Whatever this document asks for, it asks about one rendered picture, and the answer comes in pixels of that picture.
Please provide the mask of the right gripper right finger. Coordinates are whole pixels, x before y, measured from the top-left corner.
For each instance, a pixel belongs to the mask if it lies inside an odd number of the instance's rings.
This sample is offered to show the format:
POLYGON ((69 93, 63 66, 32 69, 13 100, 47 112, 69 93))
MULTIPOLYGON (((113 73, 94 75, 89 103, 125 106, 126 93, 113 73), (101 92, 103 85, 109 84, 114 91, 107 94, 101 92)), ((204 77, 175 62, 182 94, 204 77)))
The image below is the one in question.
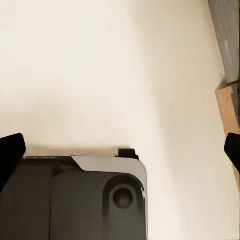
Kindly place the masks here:
POLYGON ((240 173, 240 134, 230 132, 227 135, 224 151, 240 173))

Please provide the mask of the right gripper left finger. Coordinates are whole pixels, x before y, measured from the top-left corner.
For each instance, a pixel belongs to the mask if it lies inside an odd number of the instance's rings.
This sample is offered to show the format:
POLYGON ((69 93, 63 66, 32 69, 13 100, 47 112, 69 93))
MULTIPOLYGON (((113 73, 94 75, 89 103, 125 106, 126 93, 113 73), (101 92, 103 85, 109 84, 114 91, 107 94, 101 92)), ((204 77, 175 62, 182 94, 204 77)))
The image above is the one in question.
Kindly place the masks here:
POLYGON ((0 193, 26 152, 22 133, 0 138, 0 193))

